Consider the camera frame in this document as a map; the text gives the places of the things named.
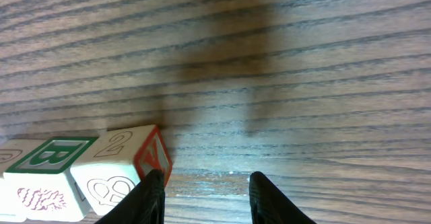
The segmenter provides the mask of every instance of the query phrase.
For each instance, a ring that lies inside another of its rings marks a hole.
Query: tabletop
[[[166,223],[250,223],[253,171],[317,223],[431,223],[430,26],[430,0],[0,0],[0,137],[158,124]]]

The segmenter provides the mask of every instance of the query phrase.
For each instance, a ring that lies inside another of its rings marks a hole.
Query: white block with number
[[[3,173],[43,142],[42,140],[16,139],[0,145],[0,221],[23,222],[26,220],[18,195],[5,181]]]
[[[97,215],[112,210],[154,168],[165,173],[172,162],[156,125],[112,130],[72,165],[71,173]]]
[[[25,216],[43,221],[80,221],[90,210],[70,166],[97,138],[55,137],[12,164],[4,177]]]

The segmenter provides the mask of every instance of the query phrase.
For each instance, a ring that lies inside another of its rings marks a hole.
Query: wooden block
[[[23,222],[26,220],[24,210],[18,202],[18,195],[5,181],[3,173],[43,142],[42,140],[9,140],[0,146],[0,221]]]
[[[80,221],[90,210],[70,173],[71,164],[96,137],[54,137],[12,164],[4,173],[24,213],[32,220]]]
[[[153,169],[172,162],[156,125],[113,130],[101,136],[72,165],[71,173],[97,215],[112,210]]]

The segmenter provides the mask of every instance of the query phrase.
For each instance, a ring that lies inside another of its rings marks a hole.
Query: green square with letter b
[[[53,137],[10,166],[6,172],[60,174],[98,137]]]

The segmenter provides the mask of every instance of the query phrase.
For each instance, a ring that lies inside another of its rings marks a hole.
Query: wood grain surface
[[[431,223],[430,45],[431,0],[0,0],[0,137],[159,124],[166,223],[250,223],[257,170],[318,223]]]

